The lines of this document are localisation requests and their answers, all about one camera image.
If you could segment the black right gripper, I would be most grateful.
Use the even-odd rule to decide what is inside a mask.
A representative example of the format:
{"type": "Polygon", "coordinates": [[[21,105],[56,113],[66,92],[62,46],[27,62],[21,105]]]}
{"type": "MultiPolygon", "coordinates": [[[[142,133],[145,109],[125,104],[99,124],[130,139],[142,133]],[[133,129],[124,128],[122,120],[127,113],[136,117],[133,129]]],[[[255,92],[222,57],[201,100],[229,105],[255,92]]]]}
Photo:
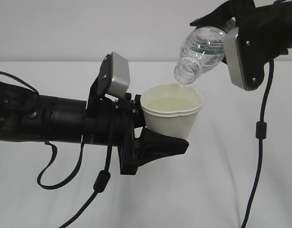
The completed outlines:
{"type": "Polygon", "coordinates": [[[278,56],[288,55],[290,48],[290,3],[277,1],[272,5],[250,8],[238,13],[237,0],[227,0],[211,13],[195,19],[191,27],[224,25],[239,27],[239,47],[243,64],[266,64],[278,56]]]}

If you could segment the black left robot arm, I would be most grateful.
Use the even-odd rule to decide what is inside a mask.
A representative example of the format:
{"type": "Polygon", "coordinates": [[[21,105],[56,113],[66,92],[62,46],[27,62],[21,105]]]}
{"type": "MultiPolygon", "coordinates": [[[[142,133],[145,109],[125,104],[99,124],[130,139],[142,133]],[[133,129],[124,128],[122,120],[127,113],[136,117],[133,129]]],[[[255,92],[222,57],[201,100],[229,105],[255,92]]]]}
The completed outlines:
{"type": "Polygon", "coordinates": [[[141,97],[127,92],[128,61],[112,52],[102,61],[87,101],[40,95],[0,82],[0,141],[66,142],[117,147],[120,173],[135,175],[151,161],[184,154],[189,143],[150,130],[141,97]]]}

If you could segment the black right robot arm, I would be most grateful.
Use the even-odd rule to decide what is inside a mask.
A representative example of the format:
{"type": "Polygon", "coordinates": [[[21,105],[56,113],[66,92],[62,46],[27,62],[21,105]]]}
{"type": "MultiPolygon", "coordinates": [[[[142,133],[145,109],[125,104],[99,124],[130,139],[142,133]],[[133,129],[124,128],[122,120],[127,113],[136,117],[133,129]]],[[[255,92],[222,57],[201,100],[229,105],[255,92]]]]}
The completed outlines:
{"type": "Polygon", "coordinates": [[[264,65],[292,49],[292,0],[261,7],[253,0],[227,0],[190,26],[217,26],[230,19],[235,20],[235,26],[225,39],[229,66],[264,65]]]}

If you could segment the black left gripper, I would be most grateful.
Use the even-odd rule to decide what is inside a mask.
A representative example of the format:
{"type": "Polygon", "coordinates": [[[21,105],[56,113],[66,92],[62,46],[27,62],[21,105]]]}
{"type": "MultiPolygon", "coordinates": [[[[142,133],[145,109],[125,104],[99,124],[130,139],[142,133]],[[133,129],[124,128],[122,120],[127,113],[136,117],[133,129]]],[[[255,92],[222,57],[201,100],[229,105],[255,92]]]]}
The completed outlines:
{"type": "Polygon", "coordinates": [[[132,99],[131,94],[125,94],[113,102],[113,110],[113,144],[117,146],[121,175],[135,175],[138,167],[149,162],[186,152],[187,140],[146,127],[141,95],[132,99]],[[139,137],[134,132],[137,128],[141,128],[139,137]]]}

